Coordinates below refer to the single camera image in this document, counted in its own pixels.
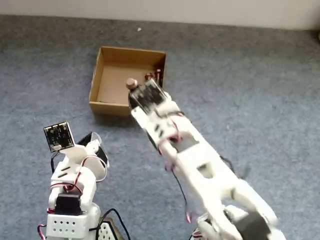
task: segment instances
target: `white wall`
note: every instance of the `white wall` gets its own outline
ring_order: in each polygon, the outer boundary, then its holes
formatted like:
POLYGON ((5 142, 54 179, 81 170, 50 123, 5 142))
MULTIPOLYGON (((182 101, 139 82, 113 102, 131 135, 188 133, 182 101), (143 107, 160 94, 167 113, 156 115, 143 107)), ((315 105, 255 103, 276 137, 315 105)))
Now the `white wall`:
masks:
POLYGON ((0 14, 320 29, 320 0, 0 0, 0 14))

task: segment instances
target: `black wire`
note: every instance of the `black wire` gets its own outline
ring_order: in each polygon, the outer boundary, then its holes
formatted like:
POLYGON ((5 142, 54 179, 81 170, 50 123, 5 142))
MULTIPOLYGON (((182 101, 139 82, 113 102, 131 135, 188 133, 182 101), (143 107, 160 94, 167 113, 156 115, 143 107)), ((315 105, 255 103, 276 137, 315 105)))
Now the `black wire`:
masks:
POLYGON ((172 173, 173 173, 173 176, 174 176, 175 180, 177 181, 177 183, 178 183, 178 185, 179 185, 179 188, 180 188, 180 190, 181 190, 181 193, 182 193, 182 196, 183 196, 183 199, 184 199, 185 209, 187 210, 188 202, 187 202, 187 198, 186 198, 186 195, 185 195, 185 193, 184 193, 184 190, 182 189, 182 186, 181 186, 181 184, 180 184, 180 181, 179 181, 179 179, 177 178, 177 176, 176 176, 176 174, 175 174, 175 172, 174 172, 173 170, 172 170, 172 173))
POLYGON ((232 164, 232 162, 231 162, 228 158, 225 158, 225 157, 223 157, 223 156, 221 156, 221 155, 220 155, 220 158, 221 158, 224 162, 228 163, 229 168, 231 169, 231 171, 232 171, 234 174, 236 174, 236 171, 235 171, 235 168, 234 168, 234 165, 232 164))
MULTIPOLYGON (((220 158, 221 158, 224 162, 228 163, 229 168, 231 169, 231 171, 232 171, 235 175, 237 175, 237 174, 236 174, 236 171, 235 171, 235 168, 234 168, 234 166, 233 166, 233 164, 232 164, 232 162, 231 162, 228 158, 223 157, 223 156, 221 156, 221 155, 220 155, 220 158)), ((237 177, 238 177, 239 179, 245 180, 245 179, 249 176, 250 171, 251 171, 251 168, 250 168, 250 166, 247 165, 247 166, 245 167, 244 171, 243 171, 243 174, 241 174, 241 175, 239 175, 239 176, 237 175, 237 177)))
POLYGON ((55 157, 56 157, 59 153, 60 153, 59 151, 56 151, 56 152, 51 156, 50 164, 51 164, 51 171, 52 171, 52 173, 54 173, 54 172, 55 172, 55 163, 54 163, 54 159, 55 159, 55 157))
POLYGON ((122 221, 122 219, 120 217, 120 214, 118 213, 118 211, 115 208, 111 208, 108 211, 106 211, 105 214, 103 214, 103 216, 102 216, 101 220, 99 221, 98 226, 96 227, 96 230, 95 230, 95 240, 99 239, 99 229, 101 228, 101 224, 104 222, 104 219, 106 218, 106 216, 111 212, 115 212, 115 214, 119 218, 119 221, 120 221, 120 223, 121 223, 121 225, 122 225, 122 227, 123 227, 123 229, 125 231, 125 234, 126 234, 128 240, 131 240, 129 232, 128 232, 124 222, 122 221))

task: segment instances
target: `electronic component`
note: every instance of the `electronic component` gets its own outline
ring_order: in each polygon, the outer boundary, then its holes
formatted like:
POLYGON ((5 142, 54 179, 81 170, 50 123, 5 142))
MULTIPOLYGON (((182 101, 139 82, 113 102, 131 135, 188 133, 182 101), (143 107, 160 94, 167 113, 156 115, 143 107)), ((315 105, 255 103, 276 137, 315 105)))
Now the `electronic component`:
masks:
POLYGON ((69 124, 66 121, 44 127, 43 130, 52 153, 75 146, 69 124))
POLYGON ((146 114, 152 112, 156 106, 167 99, 165 92, 153 79, 147 81, 144 86, 130 92, 129 95, 146 114))
POLYGON ((65 193, 58 195, 55 203, 55 214, 79 216, 81 213, 80 195, 65 193))

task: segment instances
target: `perforated plastic panel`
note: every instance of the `perforated plastic panel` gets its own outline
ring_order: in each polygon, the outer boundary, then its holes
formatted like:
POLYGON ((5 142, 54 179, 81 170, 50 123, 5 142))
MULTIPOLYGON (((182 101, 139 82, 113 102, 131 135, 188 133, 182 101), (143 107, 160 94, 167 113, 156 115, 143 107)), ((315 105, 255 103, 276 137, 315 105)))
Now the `perforated plastic panel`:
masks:
POLYGON ((47 237, 83 238, 88 234, 86 215, 70 216, 48 214, 46 224, 47 237))
POLYGON ((113 230, 109 222, 104 222, 101 224, 99 230, 99 240, 118 240, 115 231, 113 230))

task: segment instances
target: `white plastic bracket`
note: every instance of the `white plastic bracket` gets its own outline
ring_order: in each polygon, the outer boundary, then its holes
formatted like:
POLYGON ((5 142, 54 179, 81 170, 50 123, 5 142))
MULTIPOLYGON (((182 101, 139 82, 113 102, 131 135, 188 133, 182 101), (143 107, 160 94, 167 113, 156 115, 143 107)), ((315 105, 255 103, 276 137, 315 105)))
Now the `white plastic bracket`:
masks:
POLYGON ((116 233, 109 222, 101 224, 98 240, 118 240, 116 233))

